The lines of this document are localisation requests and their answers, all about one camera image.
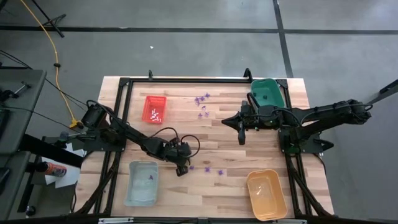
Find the orange bin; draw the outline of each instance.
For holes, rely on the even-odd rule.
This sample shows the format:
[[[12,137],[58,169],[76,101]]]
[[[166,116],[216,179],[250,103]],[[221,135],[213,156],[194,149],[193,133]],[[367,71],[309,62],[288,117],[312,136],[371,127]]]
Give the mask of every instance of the orange bin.
[[[253,213],[258,220],[276,220],[286,216],[287,207],[276,171],[251,172],[247,183]]]
[[[148,123],[162,124],[166,109],[165,96],[147,96],[141,119]]]

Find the concrete floor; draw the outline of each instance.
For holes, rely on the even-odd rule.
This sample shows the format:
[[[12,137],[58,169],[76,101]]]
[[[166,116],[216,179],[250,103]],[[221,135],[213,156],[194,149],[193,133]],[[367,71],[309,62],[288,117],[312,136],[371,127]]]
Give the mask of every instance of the concrete floor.
[[[38,2],[50,16],[67,14],[61,26],[277,28],[272,0]],[[280,0],[279,5],[285,29],[398,29],[395,0]],[[5,9],[10,13],[1,12],[0,25],[36,26],[19,1],[11,1]],[[62,64],[62,89],[83,101],[97,99],[105,75],[146,75],[148,69],[154,75],[240,77],[249,67],[255,77],[286,77],[278,34],[66,32],[63,39],[56,33],[52,37]],[[311,106],[351,98],[366,101],[394,81],[398,72],[397,38],[396,35],[286,35],[294,77],[305,79]],[[0,49],[33,68],[46,70],[47,78],[54,81],[53,51],[44,33],[0,31]],[[2,61],[5,65],[15,65]],[[81,109],[72,107],[77,117],[83,115]],[[36,111],[64,124],[70,122],[60,95],[48,84],[43,88]],[[54,136],[64,130],[34,115],[28,133],[37,137]],[[333,140],[334,131],[327,131],[324,138]],[[361,186],[353,181],[355,173],[350,172],[350,164],[360,161],[342,157],[341,150],[349,149],[336,147],[324,157],[335,213],[346,218],[398,219],[397,214],[378,217],[367,211],[363,202],[372,202],[367,195],[358,193],[356,189]],[[374,170],[374,175],[380,173],[382,170]],[[38,215],[68,212],[70,189],[60,192],[43,191],[45,197],[39,201]],[[57,194],[68,196],[55,206],[52,199]]]

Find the green bin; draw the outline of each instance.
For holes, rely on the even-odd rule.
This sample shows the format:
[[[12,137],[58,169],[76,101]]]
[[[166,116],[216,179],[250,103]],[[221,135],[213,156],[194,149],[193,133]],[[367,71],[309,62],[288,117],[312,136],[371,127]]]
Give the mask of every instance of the green bin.
[[[274,105],[280,108],[285,107],[278,83],[273,78],[253,81],[251,83],[251,93],[260,106]]]

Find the wooden table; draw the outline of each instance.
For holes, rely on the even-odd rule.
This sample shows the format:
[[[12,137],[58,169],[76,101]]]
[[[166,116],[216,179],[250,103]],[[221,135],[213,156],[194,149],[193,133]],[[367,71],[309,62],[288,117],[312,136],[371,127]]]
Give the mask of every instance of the wooden table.
[[[104,77],[99,102],[113,108],[120,77]],[[304,80],[288,79],[293,107],[308,108],[308,98]],[[228,217],[253,218],[250,198],[246,187],[246,176],[261,169],[274,169],[279,174],[285,201],[287,217],[293,217],[292,200],[284,156],[280,152],[277,133],[272,130],[250,130],[246,132],[246,144],[238,144],[235,130],[221,124],[240,110],[241,101],[249,92],[248,84],[198,84],[198,83],[135,83],[132,91],[128,121],[131,126],[150,135],[160,128],[171,126],[180,136],[194,134],[201,141],[200,152],[192,158],[194,170],[177,177],[173,163],[156,161],[159,164],[159,189],[156,205],[153,207],[126,207],[129,181],[129,163],[136,160],[153,161],[132,142],[127,143],[119,166],[118,181],[113,200],[113,216],[140,217]],[[205,93],[211,96],[202,105],[210,112],[208,118],[198,119],[203,113],[201,106],[194,103],[196,96]],[[141,121],[142,109],[147,95],[167,97],[164,123],[147,124]],[[123,111],[122,99],[120,111]],[[172,139],[171,130],[164,131],[159,137]],[[189,141],[193,152],[197,143]],[[94,152],[81,168],[76,188],[78,210],[93,193],[100,179],[103,152]],[[311,154],[303,154],[303,164],[308,188],[330,213],[333,213],[331,199],[323,166]],[[300,208],[304,212],[301,190],[298,189]],[[108,188],[104,191],[102,209],[105,206]]]

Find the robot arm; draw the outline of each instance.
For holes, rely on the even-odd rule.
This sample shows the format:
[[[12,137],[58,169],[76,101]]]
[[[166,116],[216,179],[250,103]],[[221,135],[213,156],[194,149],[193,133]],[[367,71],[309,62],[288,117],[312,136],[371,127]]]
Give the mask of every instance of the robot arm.
[[[371,117],[368,110],[372,107],[356,100],[341,101],[306,110],[278,108],[272,105],[259,106],[251,93],[248,93],[248,100],[249,102],[242,102],[241,111],[235,116],[221,121],[238,131],[240,145],[245,143],[244,133],[248,129],[280,129],[280,132],[283,132],[279,135],[280,140],[283,140],[280,141],[281,146],[282,144],[298,145],[309,140],[314,134],[341,124],[365,123]],[[303,123],[309,121],[316,122],[302,126]]]
[[[105,119],[107,114],[110,115],[110,124]],[[87,151],[94,150],[94,147],[124,147],[128,139],[140,145],[148,156],[176,164],[178,176],[188,172],[187,163],[190,163],[192,157],[190,146],[187,142],[181,142],[173,128],[164,128],[173,129],[176,132],[176,138],[171,141],[154,137],[154,135],[148,137],[117,118],[112,109],[99,103],[90,105],[81,121],[89,129],[87,136],[92,136],[91,139],[85,139]]]

